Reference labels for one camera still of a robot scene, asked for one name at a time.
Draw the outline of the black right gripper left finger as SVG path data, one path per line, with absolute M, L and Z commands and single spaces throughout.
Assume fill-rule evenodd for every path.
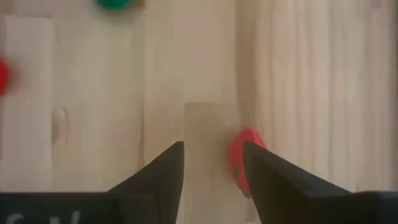
M 160 224 L 177 221 L 183 187 L 184 143 L 177 141 L 140 171 L 109 189 L 111 194 L 153 196 Z

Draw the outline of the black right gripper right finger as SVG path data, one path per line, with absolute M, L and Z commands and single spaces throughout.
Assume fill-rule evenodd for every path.
M 243 162 L 262 223 L 357 223 L 344 196 L 351 192 L 245 142 Z

